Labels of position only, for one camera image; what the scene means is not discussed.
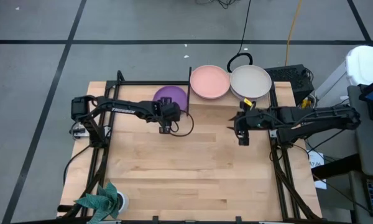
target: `purple bowl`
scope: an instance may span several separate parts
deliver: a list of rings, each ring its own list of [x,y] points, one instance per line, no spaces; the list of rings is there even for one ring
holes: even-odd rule
[[[171,97],[172,102],[176,102],[181,110],[187,109],[187,94],[178,86],[165,86],[157,90],[154,101],[160,100],[161,97]]]

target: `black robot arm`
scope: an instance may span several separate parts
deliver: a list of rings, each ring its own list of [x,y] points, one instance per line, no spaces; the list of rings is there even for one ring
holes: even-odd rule
[[[356,129],[361,121],[359,113],[348,105],[326,108],[300,109],[273,107],[266,110],[250,108],[241,102],[242,112],[233,118],[239,145],[249,145],[248,130],[273,130],[279,146],[292,147],[299,138],[329,129]]]
[[[95,108],[90,111],[90,102]],[[180,120],[180,107],[172,103],[171,98],[161,98],[159,101],[131,102],[124,100],[112,100],[103,96],[81,96],[72,100],[71,118],[80,122],[90,134],[92,147],[104,147],[107,142],[103,127],[99,127],[94,118],[102,112],[112,111],[116,113],[133,114],[140,119],[149,122],[158,122],[161,127],[159,133],[169,134],[171,123]]]

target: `wooden table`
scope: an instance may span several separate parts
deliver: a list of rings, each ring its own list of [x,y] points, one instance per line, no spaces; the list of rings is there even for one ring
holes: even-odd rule
[[[275,83],[279,106],[295,106],[290,83]],[[91,82],[87,94],[104,94],[105,82]],[[162,86],[121,86],[119,99],[152,100]],[[120,220],[244,221],[282,220],[273,163],[269,160],[267,131],[251,131],[250,146],[238,146],[228,121],[239,109],[230,92],[217,100],[204,100],[190,93],[193,132],[184,138],[158,133],[158,124],[127,114],[114,120],[105,184],[111,181],[130,198],[129,209]],[[269,98],[257,102],[267,108]],[[191,127],[182,115],[179,133]],[[73,155],[88,145],[77,140]],[[305,147],[303,141],[297,145]],[[61,204],[71,205],[86,187],[93,150],[75,159],[68,170]],[[308,206],[321,216],[310,164],[306,153],[288,150],[295,188]],[[285,190],[288,213],[290,196]]]

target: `black metal frame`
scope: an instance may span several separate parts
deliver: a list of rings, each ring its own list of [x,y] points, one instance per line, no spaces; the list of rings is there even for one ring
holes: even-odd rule
[[[189,78],[191,75],[191,67],[189,68]],[[190,97],[190,82],[189,81],[125,81],[122,73],[120,71],[117,72],[117,80],[116,81],[107,81],[106,86],[105,86],[105,92],[104,95],[105,97],[109,97],[111,89],[114,88],[114,95],[113,98],[117,99],[119,96],[119,90],[121,85],[187,85],[188,86],[188,107],[187,110],[189,111],[189,97]],[[277,96],[275,92],[275,85],[272,83],[272,87],[269,92],[269,98],[270,98],[270,106],[278,106],[277,102]],[[99,126],[104,126],[105,123],[105,115],[106,112],[103,112],[100,115],[99,118]],[[113,129],[113,124],[114,124],[114,112],[110,112],[109,115],[109,128]],[[93,155],[91,157],[91,164],[90,164],[90,169],[88,172],[88,180],[87,180],[87,188],[85,192],[83,192],[82,197],[84,196],[85,193],[90,193],[95,185],[99,182],[100,185],[104,184],[104,177],[106,173],[106,165],[108,162],[108,154],[109,154],[109,148],[110,148],[110,140],[111,140],[111,134],[107,136],[108,138],[108,144],[104,148],[94,148]],[[270,148],[272,152],[272,158],[274,162],[274,169],[276,172],[276,166],[279,164],[276,164],[276,162],[279,162],[279,157],[277,154],[277,143],[270,137],[269,134],[269,140],[270,140]],[[98,154],[100,150],[103,150],[103,155],[102,155],[102,160],[101,164],[99,166],[99,169],[97,172],[96,170],[96,165],[97,165],[97,160],[98,160]],[[282,147],[282,157],[283,157],[283,163],[285,167],[285,174],[287,181],[289,183],[289,186],[294,188],[294,183],[293,183],[293,175],[292,175],[292,170],[290,167],[290,161],[288,158],[288,152],[287,149]],[[298,207],[296,199],[293,197],[290,197],[291,202],[292,202],[292,209],[293,209],[293,218],[288,216],[288,210],[287,210],[287,204],[286,204],[286,199],[285,199],[285,192],[283,189],[283,182],[282,178],[280,178],[278,175],[275,175],[276,178],[276,183],[277,183],[277,189],[278,189],[278,194],[279,194],[279,205],[280,205],[280,210],[282,213],[282,220],[283,222],[288,222],[288,223],[296,223],[296,224],[305,224],[305,223],[329,223],[329,224],[342,224],[342,222],[329,222],[326,220],[312,220],[312,219],[301,219],[300,217],[300,209]],[[55,220],[44,220],[44,221],[37,221],[37,222],[25,222],[29,224],[34,224],[34,223],[86,223],[87,220],[89,220],[91,217],[87,217],[87,208],[82,208],[81,209],[81,217],[67,217],[64,216],[59,219]],[[256,224],[256,223],[262,223],[262,222],[245,222],[242,221],[241,217],[235,217],[235,221],[229,221],[229,222],[216,222],[216,221],[159,221],[158,216],[153,216],[152,221],[151,220],[122,220],[121,223],[125,224],[137,224],[137,223],[145,223],[145,224],[159,224],[159,223],[169,223],[169,224],[176,224],[176,223],[196,223],[196,224],[215,224],[215,223],[220,223],[220,224]]]

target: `metal bracket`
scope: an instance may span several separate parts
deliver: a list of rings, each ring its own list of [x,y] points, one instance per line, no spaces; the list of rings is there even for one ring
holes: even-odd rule
[[[152,224],[159,224],[159,217],[157,215],[152,217]]]
[[[242,224],[242,217],[235,217],[236,224]]]
[[[100,221],[99,224],[121,224],[122,220]]]
[[[277,130],[269,130],[269,137],[277,139]]]
[[[108,132],[111,130],[111,127],[105,126],[104,129],[105,129],[105,136],[110,136],[111,133],[108,134]],[[73,128],[73,136],[75,138],[81,138],[81,137],[89,137],[90,134],[88,131],[86,131],[83,125],[77,124],[75,128]]]

